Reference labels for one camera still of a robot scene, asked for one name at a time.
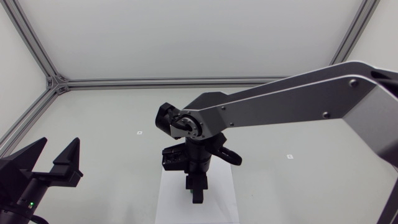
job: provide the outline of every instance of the aluminum frame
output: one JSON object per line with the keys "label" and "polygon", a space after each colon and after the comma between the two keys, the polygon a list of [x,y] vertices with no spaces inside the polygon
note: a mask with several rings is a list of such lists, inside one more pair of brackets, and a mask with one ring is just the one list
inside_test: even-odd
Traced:
{"label": "aluminum frame", "polygon": [[363,0],[359,7],[353,22],[347,30],[340,46],[338,47],[335,56],[330,62],[330,65],[345,62],[348,59],[355,44],[361,37],[363,30],[371,19],[373,12],[376,10],[380,0]]}
{"label": "aluminum frame", "polygon": [[[363,30],[376,10],[380,0],[363,0],[345,37],[333,56],[330,65],[344,62],[360,38]],[[0,158],[9,155],[45,110],[58,95],[70,90],[108,90],[126,88],[202,88],[255,86],[280,80],[285,77],[227,77],[227,78],[169,78],[169,79],[102,79],[69,80],[59,74],[36,36],[18,0],[0,0],[10,20],[17,29],[33,58],[42,69],[47,89],[14,123],[0,139]],[[398,195],[398,181],[394,186],[387,207],[398,207],[393,199]],[[381,217],[382,223],[393,223],[397,209],[388,210]]]}

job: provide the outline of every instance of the robotic arm link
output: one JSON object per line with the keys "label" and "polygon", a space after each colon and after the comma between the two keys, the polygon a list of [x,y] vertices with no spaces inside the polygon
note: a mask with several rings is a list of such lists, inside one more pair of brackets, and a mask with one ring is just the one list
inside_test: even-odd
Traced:
{"label": "robotic arm link", "polygon": [[211,155],[242,163],[223,147],[226,128],[340,118],[378,156],[398,167],[397,114],[398,73],[346,62],[231,95],[204,93],[182,110],[165,103],[155,123],[169,136],[185,138],[185,143],[163,150],[162,165],[184,170],[193,203],[202,203]]}

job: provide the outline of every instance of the screw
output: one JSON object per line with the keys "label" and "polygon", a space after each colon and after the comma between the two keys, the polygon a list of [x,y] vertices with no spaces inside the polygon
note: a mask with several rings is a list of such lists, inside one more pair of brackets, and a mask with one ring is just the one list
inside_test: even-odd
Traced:
{"label": "screw", "polygon": [[323,118],[325,118],[325,119],[329,119],[330,118],[330,113],[329,112],[323,112],[323,114],[322,114],[322,116],[323,116]]}
{"label": "screw", "polygon": [[352,79],[352,80],[350,80],[349,82],[348,82],[348,84],[351,86],[351,87],[357,87],[358,86],[358,84],[359,84],[359,82],[356,80],[356,79]]}

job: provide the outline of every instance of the aluminum extrusion bar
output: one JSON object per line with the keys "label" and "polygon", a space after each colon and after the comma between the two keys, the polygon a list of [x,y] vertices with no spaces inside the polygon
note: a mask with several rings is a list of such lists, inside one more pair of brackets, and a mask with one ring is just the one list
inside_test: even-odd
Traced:
{"label": "aluminum extrusion bar", "polygon": [[17,0],[0,0],[22,40],[39,64],[46,77],[56,77],[58,72],[37,38],[32,26]]}
{"label": "aluminum extrusion bar", "polygon": [[14,123],[14,125],[12,125],[8,132],[0,139],[0,158],[8,156],[15,149],[28,130],[40,118],[57,96],[58,94],[55,88],[46,90]]}
{"label": "aluminum extrusion bar", "polygon": [[228,77],[228,78],[150,78],[70,80],[70,90],[116,90],[129,88],[203,88],[256,86],[286,77]]}
{"label": "aluminum extrusion bar", "polygon": [[330,65],[347,60],[380,0],[363,0]]}

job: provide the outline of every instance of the white backdrop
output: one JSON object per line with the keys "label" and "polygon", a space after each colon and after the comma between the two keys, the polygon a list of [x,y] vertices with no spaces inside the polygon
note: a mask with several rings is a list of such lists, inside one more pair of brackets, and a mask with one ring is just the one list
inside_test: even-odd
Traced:
{"label": "white backdrop", "polygon": [[20,0],[62,75],[287,76],[327,66],[362,0]]}
{"label": "white backdrop", "polygon": [[45,91],[45,76],[0,8],[0,137]]}

